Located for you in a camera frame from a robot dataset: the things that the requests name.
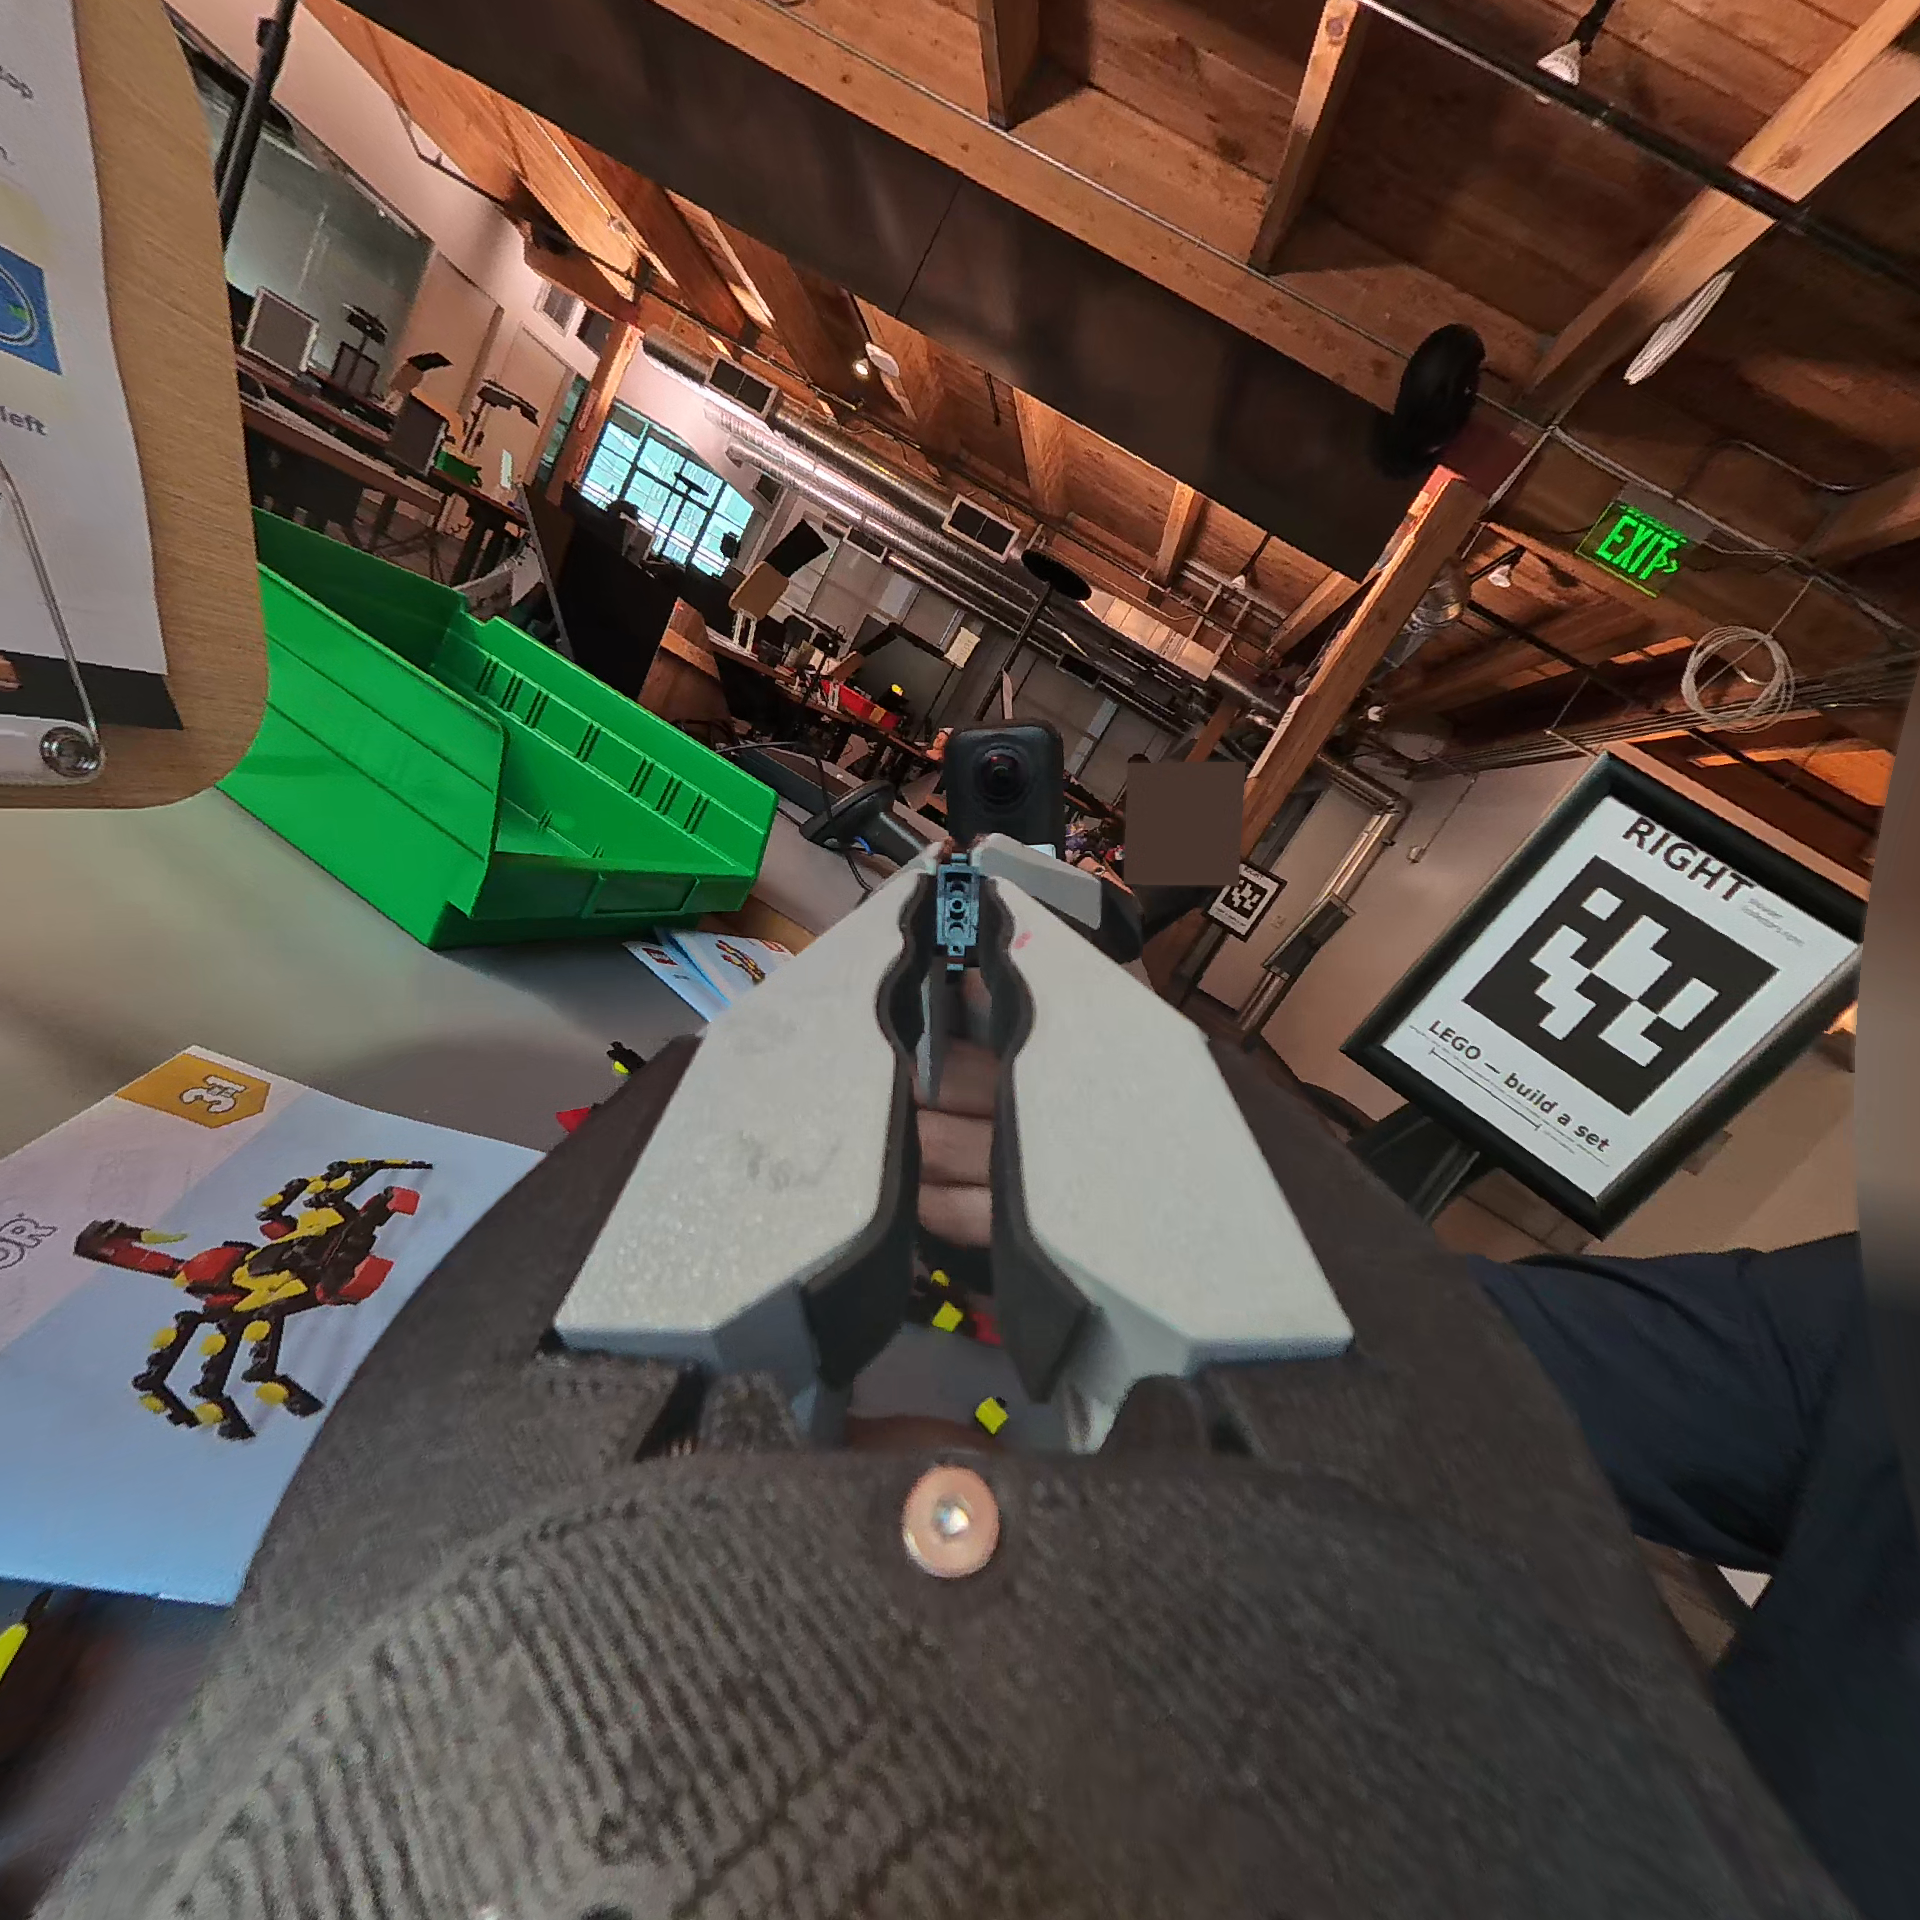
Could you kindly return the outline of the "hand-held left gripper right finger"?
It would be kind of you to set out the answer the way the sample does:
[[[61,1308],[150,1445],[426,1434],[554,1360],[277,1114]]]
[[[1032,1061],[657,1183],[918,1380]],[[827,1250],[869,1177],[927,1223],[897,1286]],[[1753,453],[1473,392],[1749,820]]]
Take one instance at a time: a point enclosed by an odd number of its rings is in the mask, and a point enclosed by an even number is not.
[[[982,872],[991,1284],[1021,1389],[1099,1448],[1150,1378],[1329,1360],[1353,1324],[1201,1032]]]

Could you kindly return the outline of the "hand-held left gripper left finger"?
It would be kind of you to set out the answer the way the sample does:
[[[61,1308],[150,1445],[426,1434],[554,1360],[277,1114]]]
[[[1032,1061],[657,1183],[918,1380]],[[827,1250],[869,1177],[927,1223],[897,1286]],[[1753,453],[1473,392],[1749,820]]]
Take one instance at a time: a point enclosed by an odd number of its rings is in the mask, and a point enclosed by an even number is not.
[[[905,1318],[931,871],[710,1022],[557,1311],[583,1353],[840,1397]]]

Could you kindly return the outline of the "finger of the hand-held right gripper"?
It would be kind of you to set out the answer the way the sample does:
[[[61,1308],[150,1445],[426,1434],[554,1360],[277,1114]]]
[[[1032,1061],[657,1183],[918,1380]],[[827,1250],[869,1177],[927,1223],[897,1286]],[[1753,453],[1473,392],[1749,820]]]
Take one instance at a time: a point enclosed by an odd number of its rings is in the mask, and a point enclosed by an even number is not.
[[[1011,837],[978,837],[975,871],[1015,885],[1072,924],[1113,961],[1138,961],[1144,946],[1144,910],[1120,880],[1078,869]]]

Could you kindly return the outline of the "pile of lego pieces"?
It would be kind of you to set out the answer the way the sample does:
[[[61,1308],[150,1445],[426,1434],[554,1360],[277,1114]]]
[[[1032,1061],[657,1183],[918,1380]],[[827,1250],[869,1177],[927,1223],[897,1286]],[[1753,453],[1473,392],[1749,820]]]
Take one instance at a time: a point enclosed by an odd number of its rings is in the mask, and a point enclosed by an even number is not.
[[[639,1112],[647,1118],[642,1150],[696,1044],[696,1039],[674,1041],[651,1062],[638,1062],[622,1074],[616,1094],[595,1111],[568,1112],[567,1122],[579,1134],[590,1120]],[[938,1084],[951,1064],[957,1064],[966,1078],[993,1080],[997,1057],[984,1039],[952,1041]],[[592,1220],[592,1244],[607,1210]],[[789,1398],[767,1376],[791,1405],[798,1426],[803,1432],[837,1432],[839,1423],[850,1420],[853,1430],[871,1441],[899,1437],[905,1445],[917,1445],[927,1437],[952,1440],[960,1447],[987,1447],[1037,1432],[1040,1417],[1021,1405],[1011,1362],[999,1343],[979,1336],[991,1321],[984,1254],[987,1250],[968,1254],[938,1244],[921,1232],[917,1216],[913,1272],[899,1330],[857,1374],[850,1389],[840,1397],[808,1392],[802,1398]],[[726,1378],[744,1378],[710,1376],[695,1365],[670,1365],[693,1369],[707,1389]]]

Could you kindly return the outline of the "person's right forearm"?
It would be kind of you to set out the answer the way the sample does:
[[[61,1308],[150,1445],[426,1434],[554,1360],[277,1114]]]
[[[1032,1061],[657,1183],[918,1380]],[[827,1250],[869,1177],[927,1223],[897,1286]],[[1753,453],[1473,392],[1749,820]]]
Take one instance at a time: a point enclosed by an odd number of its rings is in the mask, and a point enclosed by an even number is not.
[[[1859,1914],[1915,1917],[1915,1529],[1857,1236],[1469,1268],[1633,1533],[1767,1580],[1713,1704]]]

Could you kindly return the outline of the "person's right hand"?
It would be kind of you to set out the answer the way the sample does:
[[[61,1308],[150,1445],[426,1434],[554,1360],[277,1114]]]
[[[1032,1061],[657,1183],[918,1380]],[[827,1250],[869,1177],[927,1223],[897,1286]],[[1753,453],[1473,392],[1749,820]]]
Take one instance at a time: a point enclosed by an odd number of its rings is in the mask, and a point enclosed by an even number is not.
[[[991,1244],[991,1080],[951,1064],[917,1106],[918,1202],[922,1233],[968,1254]]]

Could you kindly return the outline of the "black barcode scanner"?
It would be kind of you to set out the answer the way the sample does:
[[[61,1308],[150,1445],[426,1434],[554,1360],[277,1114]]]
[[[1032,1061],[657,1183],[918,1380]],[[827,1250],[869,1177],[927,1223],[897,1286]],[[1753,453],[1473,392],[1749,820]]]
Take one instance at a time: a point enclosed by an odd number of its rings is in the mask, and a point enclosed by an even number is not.
[[[803,757],[785,769],[781,796],[798,810],[800,833],[840,856],[864,853],[907,866],[947,838],[942,823],[907,808],[894,784],[857,780],[827,758]]]

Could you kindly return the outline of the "closed instruction booklet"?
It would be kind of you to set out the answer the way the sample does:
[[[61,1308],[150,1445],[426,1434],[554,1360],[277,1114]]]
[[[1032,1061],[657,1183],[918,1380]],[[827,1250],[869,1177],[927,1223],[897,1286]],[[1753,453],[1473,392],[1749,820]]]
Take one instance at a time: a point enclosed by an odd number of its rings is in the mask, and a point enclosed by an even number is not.
[[[625,941],[625,952],[706,1022],[793,958],[778,941],[699,927],[649,927]]]

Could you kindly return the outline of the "open spider instruction booklet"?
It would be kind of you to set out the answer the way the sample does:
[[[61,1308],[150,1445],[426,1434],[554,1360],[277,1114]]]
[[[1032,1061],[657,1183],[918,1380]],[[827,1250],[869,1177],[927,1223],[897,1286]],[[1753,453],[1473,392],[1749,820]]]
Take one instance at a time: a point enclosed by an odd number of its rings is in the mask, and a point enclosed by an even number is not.
[[[1,1577],[227,1604],[322,1420],[539,1151],[187,1046],[1,1161]]]

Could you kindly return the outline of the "framed marker sign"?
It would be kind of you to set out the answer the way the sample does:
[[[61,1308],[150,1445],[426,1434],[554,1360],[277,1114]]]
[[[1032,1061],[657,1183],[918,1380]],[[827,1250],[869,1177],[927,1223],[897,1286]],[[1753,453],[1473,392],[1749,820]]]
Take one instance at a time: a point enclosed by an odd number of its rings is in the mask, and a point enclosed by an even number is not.
[[[1342,1056],[1590,1233],[1855,1004],[1865,878],[1606,751]]]

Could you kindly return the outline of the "green plastic bin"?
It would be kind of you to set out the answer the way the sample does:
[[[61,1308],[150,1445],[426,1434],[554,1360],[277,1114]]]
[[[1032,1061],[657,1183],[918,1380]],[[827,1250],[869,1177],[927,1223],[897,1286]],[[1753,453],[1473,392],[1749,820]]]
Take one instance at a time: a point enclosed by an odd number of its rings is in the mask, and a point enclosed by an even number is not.
[[[450,586],[253,512],[269,685],[219,782],[432,951],[739,908],[776,793]]]

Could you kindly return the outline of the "green exit sign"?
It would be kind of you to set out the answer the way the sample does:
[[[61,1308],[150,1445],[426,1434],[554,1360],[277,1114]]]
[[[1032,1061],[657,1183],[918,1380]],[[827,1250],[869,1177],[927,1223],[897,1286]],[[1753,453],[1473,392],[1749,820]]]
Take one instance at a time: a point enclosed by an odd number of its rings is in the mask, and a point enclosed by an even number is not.
[[[1621,490],[1593,519],[1575,553],[1609,581],[1658,599],[1695,548],[1698,533],[1691,525]]]

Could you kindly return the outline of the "white pendant lamp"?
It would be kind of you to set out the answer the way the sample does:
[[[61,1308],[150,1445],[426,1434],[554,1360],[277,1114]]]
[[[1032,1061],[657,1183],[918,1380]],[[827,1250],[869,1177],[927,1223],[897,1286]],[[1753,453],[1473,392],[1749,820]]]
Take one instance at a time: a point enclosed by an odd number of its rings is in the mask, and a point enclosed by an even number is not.
[[[1683,301],[1680,301],[1643,340],[1623,367],[1623,384],[1639,385],[1643,380],[1657,375],[1695,333],[1717,301],[1733,282],[1734,268],[1721,269],[1705,278]]]

